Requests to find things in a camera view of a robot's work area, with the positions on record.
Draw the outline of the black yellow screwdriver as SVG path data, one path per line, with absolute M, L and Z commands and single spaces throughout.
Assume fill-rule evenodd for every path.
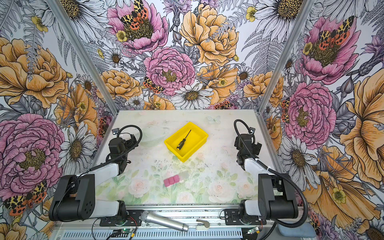
M 186 140 L 187 140 L 187 137 L 189 136 L 189 134 L 190 134 L 191 131 L 192 131 L 192 130 L 190 130 L 190 131 L 187 133 L 187 135 L 180 141 L 180 143 L 179 143 L 178 146 L 177 146 L 177 150 L 181 150 L 181 149 L 183 148 L 183 146 L 184 146 L 184 144 L 185 144 L 185 142 L 186 142 Z

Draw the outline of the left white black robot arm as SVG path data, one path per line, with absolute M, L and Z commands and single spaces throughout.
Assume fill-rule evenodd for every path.
M 130 163 L 128 153 L 138 142 L 133 134 L 128 140 L 113 138 L 109 142 L 110 163 L 100 164 L 83 174 L 63 176 L 49 209 L 49 219 L 60 222 L 103 218 L 126 221 L 128 213 L 125 203 L 97 200 L 96 187 L 125 171 Z

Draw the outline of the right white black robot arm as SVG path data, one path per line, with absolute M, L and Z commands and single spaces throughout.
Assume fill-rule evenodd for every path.
M 241 168 L 257 178 L 258 195 L 255 200 L 242 200 L 240 203 L 240 219 L 249 222 L 252 218 L 260 222 L 271 220 L 287 227 L 298 228 L 308 218 L 308 202 L 303 194 L 303 212 L 299 213 L 295 192 L 300 188 L 292 181 L 288 174 L 281 174 L 265 165 L 256 156 L 258 145 L 254 143 L 254 131 L 240 134 L 235 147 L 238 150 L 237 163 Z

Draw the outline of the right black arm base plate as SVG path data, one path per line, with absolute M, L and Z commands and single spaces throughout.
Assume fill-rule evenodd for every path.
M 226 226 L 261 226 L 267 223 L 257 216 L 241 215 L 240 210 L 238 209 L 224 209 L 223 214 L 220 213 L 220 218 L 225 221 Z

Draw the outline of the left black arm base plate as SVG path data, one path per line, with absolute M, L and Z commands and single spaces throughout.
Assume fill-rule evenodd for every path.
M 102 218 L 100 227 L 136 227 L 141 226 L 141 215 L 143 210 L 127 210 L 124 216 L 114 216 Z

